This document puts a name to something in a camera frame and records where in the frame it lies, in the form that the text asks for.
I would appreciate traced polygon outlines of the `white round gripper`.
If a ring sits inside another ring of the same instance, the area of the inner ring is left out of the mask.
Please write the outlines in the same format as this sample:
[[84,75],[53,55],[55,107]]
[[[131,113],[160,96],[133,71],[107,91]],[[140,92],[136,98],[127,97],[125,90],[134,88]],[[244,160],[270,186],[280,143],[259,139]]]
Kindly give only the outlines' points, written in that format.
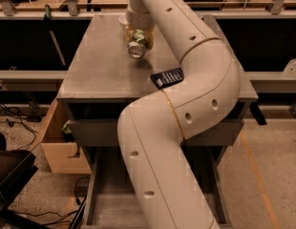
[[147,41],[147,49],[152,50],[154,46],[154,30],[155,22],[147,10],[142,0],[129,0],[126,19],[129,25],[125,29],[125,41],[128,46],[135,43],[135,29],[144,32],[145,40]]

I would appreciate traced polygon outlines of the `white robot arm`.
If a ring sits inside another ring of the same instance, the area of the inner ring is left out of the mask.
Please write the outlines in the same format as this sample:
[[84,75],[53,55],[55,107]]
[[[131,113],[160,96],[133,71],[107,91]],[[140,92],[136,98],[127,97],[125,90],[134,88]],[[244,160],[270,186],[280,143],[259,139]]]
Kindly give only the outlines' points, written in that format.
[[149,14],[184,79],[128,105],[117,123],[126,169],[149,229],[220,229],[181,143],[221,122],[240,95],[239,66],[220,38],[183,0],[130,0]]

